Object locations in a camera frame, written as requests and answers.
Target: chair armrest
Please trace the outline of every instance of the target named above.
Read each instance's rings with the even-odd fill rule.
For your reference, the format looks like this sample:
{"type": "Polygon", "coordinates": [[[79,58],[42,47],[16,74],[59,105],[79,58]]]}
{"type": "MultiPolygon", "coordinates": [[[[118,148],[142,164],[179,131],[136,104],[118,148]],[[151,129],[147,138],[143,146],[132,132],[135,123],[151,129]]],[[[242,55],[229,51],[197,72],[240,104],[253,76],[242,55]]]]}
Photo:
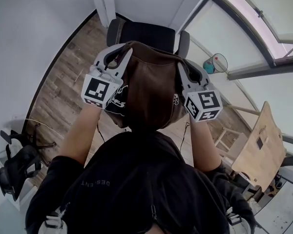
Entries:
{"type": "Polygon", "coordinates": [[[183,30],[180,32],[178,50],[175,54],[180,56],[181,58],[186,58],[189,51],[189,46],[190,46],[190,35],[187,31],[183,30]]]}
{"type": "Polygon", "coordinates": [[[113,19],[108,27],[107,36],[106,36],[106,44],[108,47],[117,44],[117,38],[119,29],[121,26],[121,21],[119,19],[113,19]]]}

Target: brown leather bag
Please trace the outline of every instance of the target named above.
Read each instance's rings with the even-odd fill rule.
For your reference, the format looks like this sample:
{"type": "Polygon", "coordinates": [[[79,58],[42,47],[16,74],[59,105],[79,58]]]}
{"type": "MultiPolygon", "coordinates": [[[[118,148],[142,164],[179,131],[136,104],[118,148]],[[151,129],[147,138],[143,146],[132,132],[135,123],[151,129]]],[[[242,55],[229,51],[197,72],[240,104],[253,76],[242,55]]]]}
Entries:
{"type": "Polygon", "coordinates": [[[155,131],[178,121],[186,114],[177,70],[183,59],[132,41],[116,61],[129,48],[133,53],[122,77],[124,84],[107,105],[107,114],[119,127],[133,131],[155,131]]]}

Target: sleeve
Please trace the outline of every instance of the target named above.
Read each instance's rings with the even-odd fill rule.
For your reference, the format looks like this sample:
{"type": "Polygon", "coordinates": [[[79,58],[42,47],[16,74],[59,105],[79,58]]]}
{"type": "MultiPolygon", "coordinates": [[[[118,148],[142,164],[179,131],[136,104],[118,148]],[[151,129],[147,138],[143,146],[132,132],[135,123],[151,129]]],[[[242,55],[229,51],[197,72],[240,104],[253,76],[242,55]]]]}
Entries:
{"type": "Polygon", "coordinates": [[[83,171],[83,165],[69,157],[57,156],[52,160],[47,175],[26,212],[27,233],[38,233],[45,217],[60,206],[68,188],[83,171]]]}
{"type": "Polygon", "coordinates": [[[233,213],[238,214],[247,220],[251,227],[251,233],[253,234],[256,227],[254,214],[239,189],[229,182],[224,165],[221,164],[215,170],[206,172],[205,175],[210,179],[223,197],[227,209],[232,207],[233,213]]]}

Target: person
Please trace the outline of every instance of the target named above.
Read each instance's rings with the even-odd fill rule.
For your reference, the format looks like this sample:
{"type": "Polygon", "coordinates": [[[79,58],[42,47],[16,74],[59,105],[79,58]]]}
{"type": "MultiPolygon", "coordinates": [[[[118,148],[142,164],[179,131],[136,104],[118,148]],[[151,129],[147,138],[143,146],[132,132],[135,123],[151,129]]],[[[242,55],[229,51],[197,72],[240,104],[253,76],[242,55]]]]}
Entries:
{"type": "Polygon", "coordinates": [[[229,233],[227,210],[255,219],[228,182],[208,125],[191,119],[194,167],[159,132],[124,132],[106,141],[84,168],[101,109],[84,105],[26,213],[38,233],[56,211],[67,233],[229,233]]]}

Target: wooden floor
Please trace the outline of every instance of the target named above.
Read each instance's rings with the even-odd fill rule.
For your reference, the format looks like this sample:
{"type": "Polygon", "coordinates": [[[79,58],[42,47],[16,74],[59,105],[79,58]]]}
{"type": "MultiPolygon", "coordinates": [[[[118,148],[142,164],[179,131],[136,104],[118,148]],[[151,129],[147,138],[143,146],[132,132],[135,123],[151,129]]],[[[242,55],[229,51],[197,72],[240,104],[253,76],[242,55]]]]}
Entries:
{"type": "MultiPolygon", "coordinates": [[[[84,77],[89,73],[89,68],[97,54],[106,48],[106,33],[107,30],[102,27],[98,15],[94,15],[62,52],[39,93],[30,119],[42,122],[59,133],[57,134],[43,125],[38,129],[40,143],[47,144],[53,141],[57,143],[56,147],[43,151],[44,159],[47,162],[58,154],[63,137],[67,134],[84,105],[80,97],[84,77]]],[[[160,132],[171,137],[176,145],[180,147],[186,122],[189,122],[188,115],[177,123],[161,129],[160,132]]],[[[35,124],[34,121],[30,121],[27,124],[26,131],[31,132],[35,124]]],[[[243,132],[246,136],[250,135],[246,125],[229,108],[224,108],[219,117],[216,120],[209,121],[208,125],[214,140],[220,136],[223,127],[243,132]]],[[[120,129],[115,125],[104,112],[100,117],[99,129],[105,141],[124,131],[124,129],[120,129]]],[[[231,146],[233,138],[236,138],[236,136],[226,134],[223,141],[227,146],[231,146]]],[[[103,140],[96,131],[88,160],[102,143],[103,140]]],[[[185,134],[181,154],[188,164],[193,164],[189,127],[185,134]]],[[[45,174],[46,167],[34,179],[34,183],[39,185],[45,174]]]]}

